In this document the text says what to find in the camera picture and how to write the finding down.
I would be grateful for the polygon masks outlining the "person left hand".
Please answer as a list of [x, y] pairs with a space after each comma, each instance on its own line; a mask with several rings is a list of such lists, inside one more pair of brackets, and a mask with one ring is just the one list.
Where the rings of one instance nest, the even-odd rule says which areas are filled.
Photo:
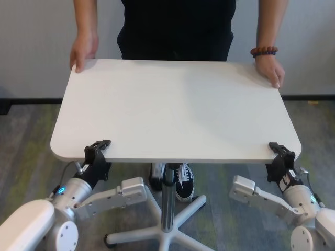
[[275, 55], [259, 55], [255, 58], [257, 71], [266, 77], [273, 88], [280, 89], [285, 78], [285, 71]]

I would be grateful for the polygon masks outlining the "person right hand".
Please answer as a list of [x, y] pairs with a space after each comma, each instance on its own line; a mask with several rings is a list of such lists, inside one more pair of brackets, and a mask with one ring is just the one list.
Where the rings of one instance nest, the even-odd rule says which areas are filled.
[[75, 72], [84, 70], [86, 59], [95, 58], [98, 50], [99, 38], [96, 33], [78, 34], [70, 52], [70, 69], [75, 67]]

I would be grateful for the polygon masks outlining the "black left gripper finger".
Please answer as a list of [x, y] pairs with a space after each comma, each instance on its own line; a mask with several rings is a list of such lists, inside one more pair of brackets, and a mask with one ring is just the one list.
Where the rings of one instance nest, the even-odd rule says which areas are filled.
[[95, 143], [90, 145], [90, 151], [93, 151], [93, 152], [103, 151], [106, 148], [108, 148], [110, 144], [111, 144], [111, 140], [96, 141]]

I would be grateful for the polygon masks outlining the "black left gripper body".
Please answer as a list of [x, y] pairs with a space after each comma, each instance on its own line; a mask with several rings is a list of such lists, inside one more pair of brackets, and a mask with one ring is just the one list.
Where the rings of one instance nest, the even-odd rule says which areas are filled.
[[93, 152], [90, 151], [90, 146], [86, 146], [84, 154], [82, 167], [87, 164], [88, 167], [81, 174], [77, 174], [77, 177], [88, 183], [90, 187], [95, 187], [100, 180], [107, 181], [111, 163], [106, 162], [103, 151]]

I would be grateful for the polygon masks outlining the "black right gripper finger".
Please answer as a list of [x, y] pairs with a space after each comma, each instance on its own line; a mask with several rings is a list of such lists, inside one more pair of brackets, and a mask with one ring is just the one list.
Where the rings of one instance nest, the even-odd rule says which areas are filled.
[[288, 149], [285, 146], [280, 145], [277, 142], [270, 142], [269, 147], [275, 154], [279, 156], [284, 156], [288, 152]]

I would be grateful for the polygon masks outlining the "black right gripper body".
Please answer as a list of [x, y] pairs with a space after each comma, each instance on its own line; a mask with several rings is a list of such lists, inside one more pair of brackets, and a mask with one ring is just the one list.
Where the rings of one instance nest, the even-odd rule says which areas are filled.
[[267, 181], [275, 182], [281, 193], [298, 184], [294, 169], [295, 153], [286, 150], [274, 150], [277, 156], [271, 164], [266, 164]]

